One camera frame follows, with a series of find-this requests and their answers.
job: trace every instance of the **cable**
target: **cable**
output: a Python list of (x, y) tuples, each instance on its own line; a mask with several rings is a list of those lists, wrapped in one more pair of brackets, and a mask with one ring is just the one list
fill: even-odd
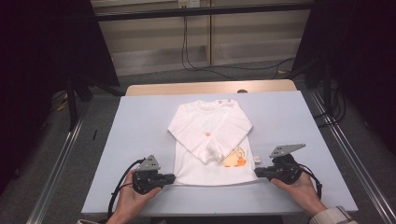
[[(342, 102), (343, 106), (341, 106), (341, 103), (338, 100), (338, 98), (339, 98), (338, 94), (341, 94), (341, 99), (343, 101)], [(334, 94), (334, 97), (333, 97), (333, 100), (332, 100), (332, 104), (335, 104), (334, 106), (332, 106), (332, 110), (335, 110), (335, 108), (338, 108), (337, 114), (332, 117), (332, 120), (327, 121), (324, 124), (318, 125), (319, 128), (326, 127), (328, 125), (334, 125), (334, 124), (337, 124), (337, 123), (341, 122), (341, 120), (344, 119), (344, 117), (345, 117), (345, 115), (347, 113), (346, 98), (345, 98), (345, 95), (340, 92), (340, 87), (339, 86), (337, 87), (337, 89), (335, 91), (335, 94)]]
[(287, 75), (286, 77), (284, 77), (284, 79), (294, 79), (297, 76), (299, 76), (305, 69), (310, 68), (311, 66), (313, 66), (314, 64), (319, 62), (319, 58), (314, 56), (314, 59), (312, 59), (311, 61), (309, 61), (309, 63), (297, 68), (296, 70), (292, 71), (289, 75)]
[[(278, 68), (282, 63), (294, 60), (294, 58), (288, 58), (286, 60), (283, 60), (282, 62), (273, 64), (273, 65), (270, 65), (270, 66), (266, 66), (266, 67), (259, 67), (259, 68), (246, 68), (246, 67), (231, 66), (231, 65), (214, 65), (214, 66), (206, 66), (206, 67), (202, 67), (202, 68), (197, 68), (194, 65), (192, 65), (192, 63), (190, 62), (187, 39), (188, 39), (187, 38), (187, 17), (184, 17), (183, 47), (182, 47), (182, 51), (181, 51), (181, 62), (183, 64), (184, 69), (186, 69), (188, 71), (207, 71), (207, 72), (212, 72), (212, 73), (216, 73), (218, 75), (221, 75), (223, 77), (227, 77), (227, 78), (232, 79), (232, 80), (236, 80), (236, 79), (233, 78), (233, 77), (226, 76), (226, 75), (224, 75), (224, 74), (222, 74), (220, 72), (209, 70), (209, 68), (232, 68), (232, 69), (258, 71), (258, 70), (270, 69), (270, 68), (273, 68), (273, 67)], [(190, 65), (191, 68), (186, 67), (186, 65), (184, 64), (184, 53), (186, 53), (187, 63)]]
[[(192, 69), (186, 67), (186, 65), (184, 64), (184, 51), (186, 51), (187, 62), (192, 67)], [(183, 48), (181, 50), (181, 63), (183, 64), (184, 69), (186, 69), (187, 71), (193, 71), (193, 72), (195, 72), (195, 71), (207, 71), (207, 72), (211, 72), (211, 73), (216, 73), (216, 74), (221, 75), (223, 77), (227, 77), (227, 78), (229, 78), (231, 80), (236, 80), (233, 77), (228, 77), (228, 76), (226, 76), (226, 75), (224, 75), (222, 73), (216, 72), (216, 71), (208, 70), (206, 68), (196, 68), (190, 63), (189, 52), (187, 51), (187, 17), (184, 17), (184, 39), (183, 39)]]
[(309, 176), (311, 176), (311, 178), (313, 178), (315, 180), (315, 184), (317, 185), (317, 195), (318, 197), (321, 199), (321, 189), (322, 189), (322, 184), (320, 183), (320, 181), (315, 177), (314, 173), (311, 171), (311, 169), (309, 169), (307, 166), (299, 164), (300, 166), (303, 166), (305, 169), (307, 169), (308, 171), (306, 171), (305, 169), (301, 169), (304, 173), (308, 174)]
[(110, 203), (108, 204), (108, 209), (107, 209), (107, 218), (111, 218), (111, 216), (113, 216), (113, 205), (114, 205), (114, 202), (116, 201), (117, 195), (118, 195), (119, 192), (120, 192), (120, 189), (121, 189), (122, 187), (125, 187), (126, 185), (128, 185), (128, 184), (126, 184), (126, 185), (123, 185), (123, 186), (121, 187), (121, 184), (122, 184), (123, 179), (125, 178), (125, 176), (128, 175), (128, 172), (132, 169), (132, 167), (134, 167), (134, 166), (137, 165), (138, 163), (142, 163), (144, 160), (145, 160), (145, 159), (143, 159), (143, 160), (137, 160), (137, 161), (135, 161), (134, 163), (132, 163), (132, 165), (130, 165), (130, 166), (128, 167), (128, 169), (126, 169), (125, 173), (122, 175), (119, 184), (118, 184), (118, 185), (116, 186), (116, 188), (114, 189), (114, 192), (111, 193), (111, 199), (110, 199)]

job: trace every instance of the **white long-sleeve shirt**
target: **white long-sleeve shirt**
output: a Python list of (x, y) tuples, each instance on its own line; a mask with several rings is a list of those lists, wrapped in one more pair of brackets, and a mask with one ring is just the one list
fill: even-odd
[(248, 141), (252, 127), (235, 100), (180, 105), (168, 127), (177, 140), (175, 184), (221, 186), (256, 180)]

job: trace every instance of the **cartoon graphic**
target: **cartoon graphic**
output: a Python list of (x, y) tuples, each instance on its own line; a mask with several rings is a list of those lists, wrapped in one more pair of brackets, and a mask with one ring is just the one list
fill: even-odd
[(225, 167), (238, 167), (244, 166), (247, 163), (245, 158), (245, 151), (241, 147), (236, 147), (222, 163)]

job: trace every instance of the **human hand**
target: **human hand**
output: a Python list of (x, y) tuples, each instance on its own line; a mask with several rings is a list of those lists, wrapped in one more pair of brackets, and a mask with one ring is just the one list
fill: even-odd
[(123, 186), (120, 189), (120, 197), (117, 202), (116, 211), (113, 216), (107, 221), (107, 224), (123, 224), (128, 223), (134, 217), (139, 214), (140, 210), (146, 205), (146, 203), (154, 198), (158, 192), (161, 191), (161, 188), (152, 189), (147, 194), (139, 194), (134, 191), (133, 188), (133, 179), (132, 175), (134, 174), (134, 170), (128, 172), (128, 175), (125, 177)]
[(317, 213), (324, 211), (327, 207), (322, 203), (312, 184), (311, 177), (302, 173), (300, 178), (293, 184), (287, 185), (279, 179), (271, 180), (279, 189), (285, 190), (297, 205), (304, 209), (310, 216), (314, 217)]

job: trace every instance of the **sleeve cuff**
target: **sleeve cuff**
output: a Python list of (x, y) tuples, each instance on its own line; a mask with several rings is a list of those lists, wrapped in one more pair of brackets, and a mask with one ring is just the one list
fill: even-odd
[(97, 223), (97, 222), (92, 222), (92, 221), (89, 221), (89, 220), (80, 219), (80, 220), (77, 222), (77, 224), (99, 224), (99, 223)]
[(312, 217), (309, 223), (357, 224), (357, 222), (346, 212), (342, 206), (329, 208), (316, 214), (314, 217)]

